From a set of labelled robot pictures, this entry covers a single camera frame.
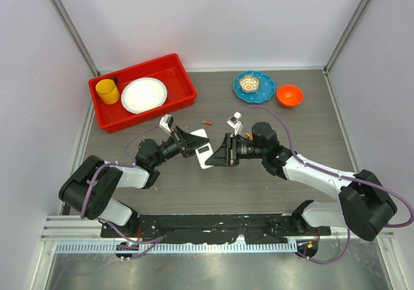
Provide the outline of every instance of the small bowl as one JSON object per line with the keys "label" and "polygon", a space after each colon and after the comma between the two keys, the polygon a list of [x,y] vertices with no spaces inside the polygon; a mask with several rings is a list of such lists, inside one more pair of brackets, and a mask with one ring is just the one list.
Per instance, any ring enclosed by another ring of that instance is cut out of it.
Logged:
{"label": "small bowl", "polygon": [[296,107],[303,100],[302,91],[293,85],[283,85],[281,86],[276,96],[279,100],[279,103],[284,107]]}
{"label": "small bowl", "polygon": [[239,80],[239,85],[245,93],[255,93],[260,87],[260,79],[251,74],[246,74]]}

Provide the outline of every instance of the white plate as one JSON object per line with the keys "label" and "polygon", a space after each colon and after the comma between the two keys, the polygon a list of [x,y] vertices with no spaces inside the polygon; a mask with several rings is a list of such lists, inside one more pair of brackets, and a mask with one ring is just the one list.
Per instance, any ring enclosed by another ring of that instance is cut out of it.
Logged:
{"label": "white plate", "polygon": [[162,106],[166,99],[166,86],[156,78],[139,78],[132,81],[125,87],[121,96],[125,110],[134,114]]}

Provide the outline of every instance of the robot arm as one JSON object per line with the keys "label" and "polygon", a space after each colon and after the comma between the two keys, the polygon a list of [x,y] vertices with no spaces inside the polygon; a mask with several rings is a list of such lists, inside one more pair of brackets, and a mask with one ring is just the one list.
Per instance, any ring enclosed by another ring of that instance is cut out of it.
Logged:
{"label": "robot arm", "polygon": [[138,214],[132,208],[112,199],[115,188],[149,188],[160,175],[155,167],[178,154],[185,158],[191,157],[195,155],[196,149],[209,144],[207,136],[186,133],[178,126],[171,129],[172,123],[171,115],[165,115],[160,121],[160,127],[169,135],[166,142],[158,145],[153,139],[146,139],[139,144],[135,156],[139,166],[118,166],[118,163],[114,163],[101,168],[107,162],[97,156],[89,156],[61,187],[59,198],[80,212],[93,176],[101,168],[87,203],[85,217],[111,221],[119,225],[125,234],[134,233]]}
{"label": "robot arm", "polygon": [[[135,157],[139,166],[126,165],[130,168],[124,168],[116,163],[105,167],[92,189],[85,217],[112,221],[120,226],[124,234],[133,235],[137,228],[138,214],[111,198],[115,188],[151,187],[160,175],[155,168],[178,154],[185,158],[197,155],[203,169],[237,166],[241,159],[261,159],[261,164],[271,175],[309,185],[338,202],[302,203],[292,213],[292,216],[298,216],[295,217],[298,220],[295,227],[299,230],[306,231],[320,226],[348,227],[360,238],[372,241],[397,213],[397,208],[387,193],[339,178],[355,177],[381,185],[373,173],[367,170],[360,173],[341,172],[307,160],[301,155],[294,155],[279,143],[276,132],[266,122],[253,125],[252,140],[244,138],[239,134],[243,128],[240,117],[241,114],[236,113],[229,118],[228,124],[234,128],[234,132],[226,133],[220,148],[213,153],[205,131],[186,133],[178,126],[172,129],[173,118],[170,115],[164,116],[160,127],[169,135],[167,141],[158,145],[153,139],[143,140]],[[59,198],[81,211],[91,179],[104,163],[104,160],[96,156],[88,157],[62,186]],[[315,166],[322,171],[336,172],[338,177],[315,170]]]}
{"label": "robot arm", "polygon": [[[276,132],[265,122],[253,125],[252,140],[243,138],[238,134],[238,129],[243,127],[240,117],[240,113],[236,113],[229,118],[228,124],[235,129],[234,133],[225,135],[221,147],[206,165],[237,166],[240,159],[261,159],[261,164],[271,175],[309,185],[339,202],[307,201],[305,206],[302,205],[302,218],[310,227],[348,227],[360,238],[372,241],[397,213],[397,207],[387,193],[340,178],[355,177],[381,185],[372,172],[341,172],[302,155],[293,155],[279,143]],[[326,172],[335,172],[338,176]]]}

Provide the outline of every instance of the orange bowl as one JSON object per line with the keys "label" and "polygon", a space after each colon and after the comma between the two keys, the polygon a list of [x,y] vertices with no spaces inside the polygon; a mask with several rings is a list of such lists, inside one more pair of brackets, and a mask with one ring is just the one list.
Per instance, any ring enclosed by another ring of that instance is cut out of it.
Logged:
{"label": "orange bowl", "polygon": [[284,107],[296,107],[303,100],[302,91],[293,85],[283,85],[279,87],[276,96]]}

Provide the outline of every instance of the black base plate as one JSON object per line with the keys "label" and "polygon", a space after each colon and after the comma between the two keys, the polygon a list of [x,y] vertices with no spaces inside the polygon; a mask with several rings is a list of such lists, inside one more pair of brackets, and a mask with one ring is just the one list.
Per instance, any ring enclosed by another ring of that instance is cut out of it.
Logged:
{"label": "black base plate", "polygon": [[[164,236],[162,243],[233,243],[239,235],[246,244],[286,243],[286,236],[313,236],[315,228],[299,230],[295,217],[282,214],[210,214],[140,216],[142,239]],[[319,227],[319,235],[331,235],[329,227]],[[101,237],[119,237],[112,229],[102,228]]]}

